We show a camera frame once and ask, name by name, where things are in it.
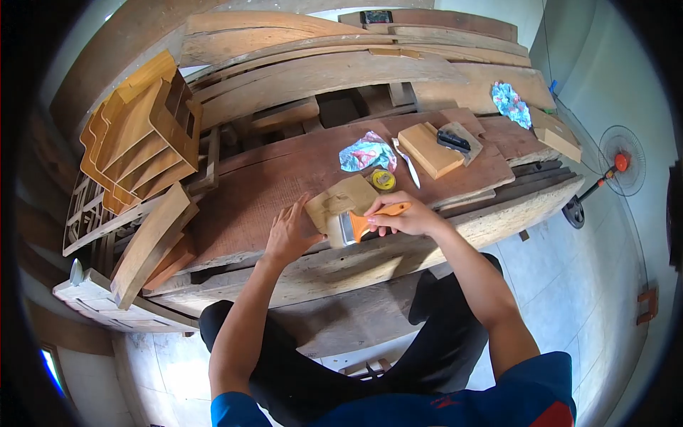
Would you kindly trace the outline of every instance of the hand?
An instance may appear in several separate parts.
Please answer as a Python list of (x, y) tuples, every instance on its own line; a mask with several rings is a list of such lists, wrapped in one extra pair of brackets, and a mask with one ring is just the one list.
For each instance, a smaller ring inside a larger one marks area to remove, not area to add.
[(308, 198), (309, 194), (304, 193), (293, 206), (284, 208), (273, 219), (263, 258), (274, 262), (278, 267), (285, 268), (299, 259), (311, 246), (325, 239), (324, 234), (307, 238), (301, 236), (301, 211)]
[[(401, 202), (410, 202), (413, 205), (406, 212), (395, 217), (373, 215), (383, 206)], [(412, 236), (426, 234), (433, 237), (444, 225), (449, 226), (446, 220), (405, 191), (378, 196), (364, 215), (368, 217), (370, 231), (379, 229), (380, 236), (384, 236), (387, 233), (387, 227), (390, 227), (394, 234), (401, 231)]]

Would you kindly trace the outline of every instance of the blue shirt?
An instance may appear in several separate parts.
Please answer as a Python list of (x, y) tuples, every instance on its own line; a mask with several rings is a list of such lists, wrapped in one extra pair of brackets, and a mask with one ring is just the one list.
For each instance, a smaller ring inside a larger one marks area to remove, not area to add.
[[(269, 426), (256, 402), (229, 392), (211, 402), (214, 426)], [(576, 421), (572, 358), (554, 352), (507, 370), (495, 387), (439, 395), (381, 394), (339, 405), (310, 426), (557, 426)]]

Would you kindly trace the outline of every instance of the wooden drawer organizer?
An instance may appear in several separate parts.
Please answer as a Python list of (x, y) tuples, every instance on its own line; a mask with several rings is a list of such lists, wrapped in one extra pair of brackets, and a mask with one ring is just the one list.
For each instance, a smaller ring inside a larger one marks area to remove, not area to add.
[(199, 171), (202, 111), (177, 70), (128, 103), (114, 91), (81, 134), (81, 170), (104, 187), (102, 206), (120, 215)]

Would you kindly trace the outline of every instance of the window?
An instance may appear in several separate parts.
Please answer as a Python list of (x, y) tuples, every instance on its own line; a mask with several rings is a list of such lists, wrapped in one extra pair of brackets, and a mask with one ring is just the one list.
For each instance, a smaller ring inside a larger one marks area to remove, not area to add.
[(57, 347), (50, 344), (43, 344), (40, 352), (45, 360), (45, 369), (50, 372), (55, 387), (61, 392), (62, 396), (69, 397), (69, 392), (66, 389), (66, 383), (64, 382), (64, 376), (61, 373), (61, 367), (59, 366)]

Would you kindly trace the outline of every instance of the fan base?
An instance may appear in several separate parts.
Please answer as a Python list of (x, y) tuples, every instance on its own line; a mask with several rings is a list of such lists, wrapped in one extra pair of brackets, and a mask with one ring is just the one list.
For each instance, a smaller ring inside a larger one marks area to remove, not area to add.
[(586, 217), (583, 214), (583, 206), (577, 196), (572, 197), (572, 199), (562, 208), (562, 213), (564, 217), (572, 224), (572, 227), (579, 228), (583, 227), (585, 224)]

